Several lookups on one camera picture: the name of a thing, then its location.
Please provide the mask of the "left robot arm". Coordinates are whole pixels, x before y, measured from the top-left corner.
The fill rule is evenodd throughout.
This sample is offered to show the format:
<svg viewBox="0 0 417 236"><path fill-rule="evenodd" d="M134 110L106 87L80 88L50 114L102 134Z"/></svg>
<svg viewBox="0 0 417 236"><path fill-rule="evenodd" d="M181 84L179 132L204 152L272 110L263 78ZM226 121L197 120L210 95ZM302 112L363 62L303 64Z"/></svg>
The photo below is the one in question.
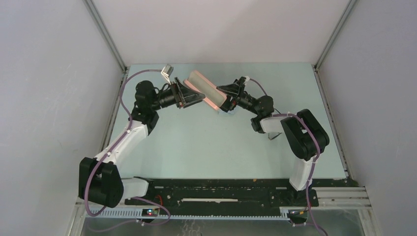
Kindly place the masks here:
<svg viewBox="0 0 417 236"><path fill-rule="evenodd" d="M153 203L155 191L149 188L149 182L141 177L122 177L118 167L154 130L158 110L172 105L187 108L204 98L204 94L186 87L178 78L164 90L157 90L151 81L139 82L126 127L94 158L85 157L80 162L79 197L85 205L92 202L114 208L121 200L134 197L144 205Z"/></svg>

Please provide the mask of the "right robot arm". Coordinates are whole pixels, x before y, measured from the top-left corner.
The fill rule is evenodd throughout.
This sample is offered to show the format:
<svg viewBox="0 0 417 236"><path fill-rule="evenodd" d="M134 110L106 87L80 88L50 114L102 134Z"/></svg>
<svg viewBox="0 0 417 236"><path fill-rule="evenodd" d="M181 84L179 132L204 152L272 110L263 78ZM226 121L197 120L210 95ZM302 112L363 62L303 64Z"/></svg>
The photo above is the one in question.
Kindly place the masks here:
<svg viewBox="0 0 417 236"><path fill-rule="evenodd" d="M251 119L255 132L285 135L297 158L289 179L290 189L286 192L286 199L291 205L298 206L306 198L304 190L310 189L315 165L329 145L329 136L309 109L295 114L276 113L271 96L264 94L255 98L250 95L245 86L251 80L249 77L241 77L229 85L217 86L227 98L221 109L231 111L239 106L256 115Z"/></svg>

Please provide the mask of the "pink glasses case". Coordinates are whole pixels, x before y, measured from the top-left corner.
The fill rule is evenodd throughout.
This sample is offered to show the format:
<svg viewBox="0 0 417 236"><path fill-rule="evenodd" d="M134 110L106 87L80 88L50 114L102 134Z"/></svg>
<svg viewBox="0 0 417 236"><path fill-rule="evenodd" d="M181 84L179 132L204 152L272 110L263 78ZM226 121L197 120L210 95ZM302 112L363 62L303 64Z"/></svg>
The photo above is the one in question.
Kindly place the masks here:
<svg viewBox="0 0 417 236"><path fill-rule="evenodd" d="M204 102L216 111L220 111L221 106L226 102L226 94L219 91L210 80L197 70L192 71L184 83L188 88L204 94Z"/></svg>

